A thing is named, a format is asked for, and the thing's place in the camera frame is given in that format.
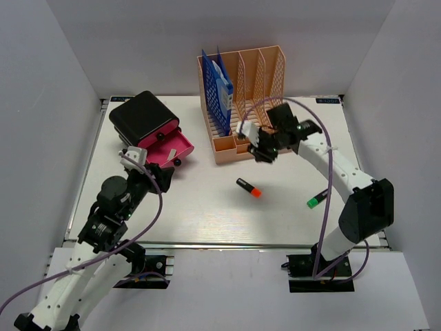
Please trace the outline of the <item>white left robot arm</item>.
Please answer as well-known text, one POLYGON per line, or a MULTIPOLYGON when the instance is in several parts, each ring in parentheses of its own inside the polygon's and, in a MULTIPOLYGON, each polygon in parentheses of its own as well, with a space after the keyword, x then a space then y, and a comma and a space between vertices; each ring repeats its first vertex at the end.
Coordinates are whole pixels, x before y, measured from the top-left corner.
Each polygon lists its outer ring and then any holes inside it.
POLYGON ((80 330, 118 282, 144 273, 145 248, 123 238, 127 221, 147 194, 169 190, 174 169, 147 162, 142 148, 129 147, 119 156, 126 177, 114 175, 101 184, 65 270, 40 303, 16 318, 16 329, 80 330))

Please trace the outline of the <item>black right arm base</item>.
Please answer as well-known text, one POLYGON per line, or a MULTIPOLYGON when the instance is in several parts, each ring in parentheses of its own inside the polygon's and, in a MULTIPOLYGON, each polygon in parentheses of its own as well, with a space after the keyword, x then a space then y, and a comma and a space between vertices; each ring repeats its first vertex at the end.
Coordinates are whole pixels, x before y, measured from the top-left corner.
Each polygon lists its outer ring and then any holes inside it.
POLYGON ((317 246, 309 254, 290 254, 281 268, 287 271, 291 293, 345 293, 354 292, 351 264, 347 256, 331 261, 320 257, 317 279, 313 278, 317 246))

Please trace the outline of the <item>blue plastic folder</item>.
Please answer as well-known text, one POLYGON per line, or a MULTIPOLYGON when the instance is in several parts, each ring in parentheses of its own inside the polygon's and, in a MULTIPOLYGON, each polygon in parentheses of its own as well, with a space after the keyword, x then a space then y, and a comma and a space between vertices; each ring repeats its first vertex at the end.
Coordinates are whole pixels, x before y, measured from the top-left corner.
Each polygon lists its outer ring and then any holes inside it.
POLYGON ((212 116, 220 136, 229 135, 234 86, 221 54, 212 59, 204 50, 202 55, 203 84, 207 111, 212 116))

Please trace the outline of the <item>peach plastic file organizer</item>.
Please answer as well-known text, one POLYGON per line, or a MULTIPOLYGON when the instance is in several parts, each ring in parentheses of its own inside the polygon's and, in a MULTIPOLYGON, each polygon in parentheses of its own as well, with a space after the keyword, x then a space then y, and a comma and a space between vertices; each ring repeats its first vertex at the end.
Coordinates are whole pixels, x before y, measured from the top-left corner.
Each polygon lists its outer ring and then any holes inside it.
POLYGON ((270 131, 267 111, 282 103, 279 99, 284 92, 285 55, 280 46, 268 46, 248 50, 211 54, 207 58, 223 60, 225 69, 234 87, 232 111, 229 120, 230 131, 226 132, 221 124, 221 115, 214 114, 210 106, 214 104, 211 93, 206 92, 206 77, 203 68, 204 57, 198 57, 199 90, 201 110, 207 128, 215 163, 233 163, 250 159, 247 152, 249 141, 240 140, 236 126, 247 115, 247 119, 257 126, 270 131))

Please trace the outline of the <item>orange black highlighter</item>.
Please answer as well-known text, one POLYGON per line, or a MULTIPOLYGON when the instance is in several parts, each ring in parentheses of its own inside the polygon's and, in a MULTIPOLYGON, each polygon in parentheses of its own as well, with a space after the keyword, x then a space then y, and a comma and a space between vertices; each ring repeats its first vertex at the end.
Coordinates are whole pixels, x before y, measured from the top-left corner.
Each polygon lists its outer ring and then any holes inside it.
POLYGON ((246 190, 248 193, 250 193, 253 197, 259 198, 262 194, 259 189, 257 189, 255 186, 248 183, 242 178, 238 178, 236 180, 236 184, 239 185, 242 189, 246 190))

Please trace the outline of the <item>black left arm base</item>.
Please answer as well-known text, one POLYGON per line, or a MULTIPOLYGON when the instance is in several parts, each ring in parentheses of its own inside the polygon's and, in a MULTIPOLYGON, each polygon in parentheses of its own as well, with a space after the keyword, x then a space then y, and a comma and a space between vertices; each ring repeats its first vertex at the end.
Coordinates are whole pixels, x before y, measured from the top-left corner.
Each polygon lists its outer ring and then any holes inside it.
POLYGON ((129 265, 130 272, 116 283, 114 288, 138 290, 168 288, 173 275, 173 255, 147 250, 137 243, 131 243, 117 255, 123 257, 124 262, 129 265))

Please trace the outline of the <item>black pink drawer unit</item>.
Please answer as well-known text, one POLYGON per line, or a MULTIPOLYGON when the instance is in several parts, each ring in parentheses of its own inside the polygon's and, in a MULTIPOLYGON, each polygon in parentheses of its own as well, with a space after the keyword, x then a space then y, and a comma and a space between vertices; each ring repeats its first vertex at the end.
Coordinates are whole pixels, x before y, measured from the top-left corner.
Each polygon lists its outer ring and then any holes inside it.
POLYGON ((111 110, 109 118, 121 141, 147 150, 149 163, 179 167, 194 151, 182 133, 180 119, 148 90, 111 110), (168 161, 171 149, 176 149, 176 156, 168 161))

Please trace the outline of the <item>green black highlighter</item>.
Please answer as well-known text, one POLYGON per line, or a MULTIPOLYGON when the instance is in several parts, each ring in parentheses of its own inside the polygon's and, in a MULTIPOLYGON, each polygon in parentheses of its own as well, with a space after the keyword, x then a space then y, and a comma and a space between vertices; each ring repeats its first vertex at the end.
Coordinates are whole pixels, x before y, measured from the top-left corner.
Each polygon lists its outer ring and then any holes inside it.
POLYGON ((322 203, 324 200, 327 199, 327 195, 328 195, 328 189, 323 190, 322 192, 318 193, 316 196, 308 200, 307 206, 310 209, 315 208, 317 205, 319 205, 320 203, 322 203))

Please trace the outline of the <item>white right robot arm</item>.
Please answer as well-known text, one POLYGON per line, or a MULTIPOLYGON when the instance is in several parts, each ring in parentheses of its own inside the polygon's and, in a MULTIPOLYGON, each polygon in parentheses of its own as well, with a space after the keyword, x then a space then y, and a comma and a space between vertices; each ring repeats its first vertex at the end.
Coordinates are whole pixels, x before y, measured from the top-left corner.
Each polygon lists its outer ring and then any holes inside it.
POLYGON ((336 259, 393 224, 393 184, 356 167, 332 146, 323 124, 299 121, 288 103, 268 110, 267 116, 272 132, 247 120, 236 126, 236 133, 249 140, 248 151, 255 160, 272 163, 280 150, 292 150, 326 178, 328 193, 336 191, 344 203, 338 225, 329 234, 320 235, 311 258, 316 273, 329 274, 336 259))

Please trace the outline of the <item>white rectangular eraser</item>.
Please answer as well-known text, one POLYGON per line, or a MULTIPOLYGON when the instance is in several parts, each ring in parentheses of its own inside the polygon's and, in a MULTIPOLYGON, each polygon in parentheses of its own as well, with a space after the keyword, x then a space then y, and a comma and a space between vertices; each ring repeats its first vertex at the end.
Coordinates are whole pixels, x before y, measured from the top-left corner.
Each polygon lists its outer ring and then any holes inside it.
POLYGON ((176 149, 171 149, 167 160, 171 161, 176 156, 176 149))

